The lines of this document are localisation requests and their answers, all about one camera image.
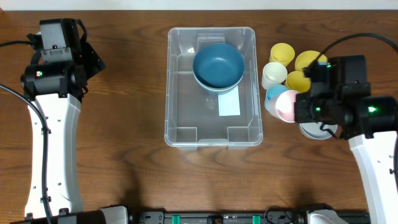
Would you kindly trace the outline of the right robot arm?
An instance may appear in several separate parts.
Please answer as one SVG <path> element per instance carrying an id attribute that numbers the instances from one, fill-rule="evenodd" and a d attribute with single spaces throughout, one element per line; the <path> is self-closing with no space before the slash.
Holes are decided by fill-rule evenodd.
<path id="1" fill-rule="evenodd" d="M 371 223 L 397 223 L 397 100 L 372 96 L 362 55 L 314 60 L 309 91 L 294 103 L 297 123 L 338 125 L 364 185 Z"/>

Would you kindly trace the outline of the dark blue bowl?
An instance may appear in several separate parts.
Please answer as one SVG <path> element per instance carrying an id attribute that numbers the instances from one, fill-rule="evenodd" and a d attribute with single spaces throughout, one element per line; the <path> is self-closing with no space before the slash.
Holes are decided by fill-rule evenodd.
<path id="1" fill-rule="evenodd" d="M 243 80 L 243 74 L 233 75 L 230 72 L 220 75 L 210 73 L 203 78 L 199 73 L 193 73 L 195 81 L 199 86 L 209 93 L 225 93 L 238 86 Z"/>
<path id="2" fill-rule="evenodd" d="M 244 58 L 241 53 L 228 44 L 211 44 L 202 48 L 193 59 L 193 73 L 205 75 L 230 72 L 233 75 L 245 71 Z"/>

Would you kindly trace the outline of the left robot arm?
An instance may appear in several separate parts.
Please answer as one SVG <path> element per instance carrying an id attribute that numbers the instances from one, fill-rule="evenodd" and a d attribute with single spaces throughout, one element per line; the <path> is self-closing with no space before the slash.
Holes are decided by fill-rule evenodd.
<path id="1" fill-rule="evenodd" d="M 78 19 L 40 22 L 21 75 L 32 123 L 32 178 L 24 223 L 128 223 L 127 207 L 86 212 L 76 171 L 76 130 L 88 80 L 105 68 Z"/>

